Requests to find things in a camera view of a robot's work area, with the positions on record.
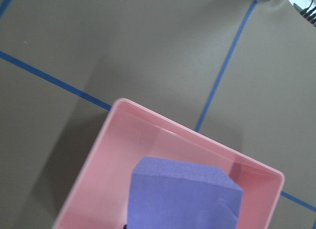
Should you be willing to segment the purple foam block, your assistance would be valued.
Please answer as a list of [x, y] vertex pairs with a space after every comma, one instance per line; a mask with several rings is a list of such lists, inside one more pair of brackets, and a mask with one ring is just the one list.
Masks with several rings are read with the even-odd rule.
[[218, 167], [143, 157], [131, 175], [128, 229], [235, 229], [243, 190]]

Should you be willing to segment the pink plastic bin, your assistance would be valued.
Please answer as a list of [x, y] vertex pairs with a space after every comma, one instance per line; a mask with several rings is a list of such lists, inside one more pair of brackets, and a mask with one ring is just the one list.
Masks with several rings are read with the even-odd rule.
[[268, 228], [283, 173], [125, 98], [112, 105], [53, 227], [123, 228], [132, 170], [144, 156], [221, 168], [244, 192], [238, 228]]

